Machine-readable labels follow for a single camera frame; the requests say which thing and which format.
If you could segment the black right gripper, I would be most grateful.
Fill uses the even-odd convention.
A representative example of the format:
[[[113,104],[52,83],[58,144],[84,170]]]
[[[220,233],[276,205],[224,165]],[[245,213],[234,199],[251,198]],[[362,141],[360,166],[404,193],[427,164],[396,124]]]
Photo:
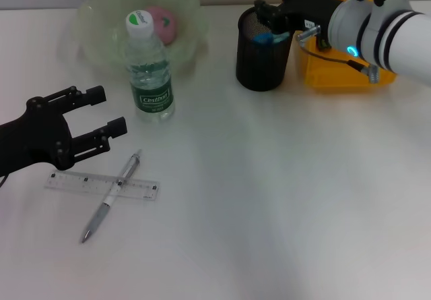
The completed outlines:
[[[255,0],[257,20],[271,32],[305,31],[320,26],[317,36],[318,49],[330,49],[328,27],[335,10],[342,0],[282,0],[288,16],[279,7],[269,5],[264,0]]]

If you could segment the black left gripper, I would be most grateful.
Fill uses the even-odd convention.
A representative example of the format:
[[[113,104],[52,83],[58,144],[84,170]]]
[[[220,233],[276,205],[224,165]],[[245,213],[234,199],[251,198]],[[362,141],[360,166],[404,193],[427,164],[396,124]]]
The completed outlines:
[[[75,86],[26,103],[24,114],[1,125],[1,175],[5,176],[36,163],[49,163],[59,170],[75,162],[110,150],[109,139],[127,133],[124,117],[76,138],[71,137],[64,114],[106,101],[102,86],[82,92]]]

